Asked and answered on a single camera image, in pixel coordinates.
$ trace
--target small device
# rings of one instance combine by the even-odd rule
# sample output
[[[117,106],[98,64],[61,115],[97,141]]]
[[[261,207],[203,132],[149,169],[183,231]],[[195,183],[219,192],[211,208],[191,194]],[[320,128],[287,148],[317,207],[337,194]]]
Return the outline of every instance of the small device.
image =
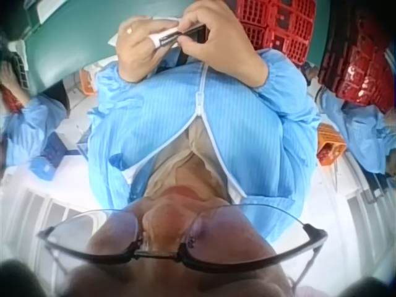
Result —
[[[190,35],[202,28],[204,28],[204,24],[197,24],[191,27],[189,30],[184,33],[180,32],[177,27],[165,30],[161,33],[151,34],[148,37],[154,42],[155,48],[159,48],[161,46],[169,45],[174,42],[181,35]]]

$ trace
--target nose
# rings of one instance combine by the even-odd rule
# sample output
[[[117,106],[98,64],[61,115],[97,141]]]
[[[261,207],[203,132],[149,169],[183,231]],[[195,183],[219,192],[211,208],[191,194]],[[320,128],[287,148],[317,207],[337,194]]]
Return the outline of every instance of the nose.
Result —
[[[142,218],[144,246],[149,251],[176,252],[196,214],[168,201],[158,203]]]

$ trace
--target glasses lens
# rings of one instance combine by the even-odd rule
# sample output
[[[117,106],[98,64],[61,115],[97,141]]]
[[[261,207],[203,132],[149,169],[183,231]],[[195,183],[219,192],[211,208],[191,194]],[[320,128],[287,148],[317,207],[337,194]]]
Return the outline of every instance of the glasses lens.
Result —
[[[99,210],[76,215],[55,227],[48,241],[93,255],[117,255],[137,238],[136,217],[119,210]]]
[[[185,237],[191,256],[214,264],[266,259],[309,241],[303,225],[268,205],[230,205],[202,212]]]

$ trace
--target green table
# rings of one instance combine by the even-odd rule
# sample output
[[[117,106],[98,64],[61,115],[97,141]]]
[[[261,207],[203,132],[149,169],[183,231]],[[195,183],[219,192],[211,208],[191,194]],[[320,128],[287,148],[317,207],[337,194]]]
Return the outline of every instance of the green table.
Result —
[[[69,0],[25,39],[32,95],[67,75],[115,54],[107,44],[132,15],[181,17],[194,0]],[[317,0],[308,60],[320,64],[329,25],[330,0]]]

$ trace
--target eyeglasses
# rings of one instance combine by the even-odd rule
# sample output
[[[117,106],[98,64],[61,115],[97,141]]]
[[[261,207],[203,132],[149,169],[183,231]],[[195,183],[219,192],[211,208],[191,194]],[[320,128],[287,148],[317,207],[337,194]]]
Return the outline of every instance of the eyeglasses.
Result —
[[[282,230],[285,225],[290,226],[286,231]],[[81,213],[41,231],[38,237],[51,255],[54,249],[91,264],[170,259],[207,273],[263,269],[313,250],[311,260],[293,285],[295,289],[314,263],[327,233],[302,223],[282,209],[240,204],[199,213],[177,251],[150,250],[136,216],[122,210]]]

